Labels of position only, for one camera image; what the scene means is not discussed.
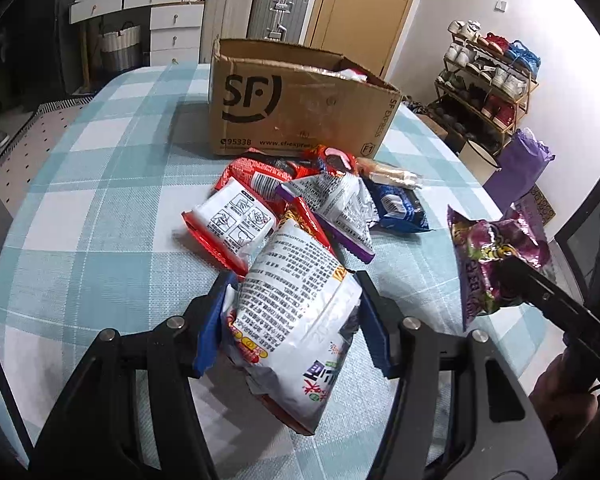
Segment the right hand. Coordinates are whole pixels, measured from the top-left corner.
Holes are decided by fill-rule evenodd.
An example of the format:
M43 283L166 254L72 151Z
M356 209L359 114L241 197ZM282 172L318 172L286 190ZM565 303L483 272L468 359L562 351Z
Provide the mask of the right hand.
M552 445L569 444L592 422L598 409L593 393L567 386L565 352L558 354L540 375L529 394Z

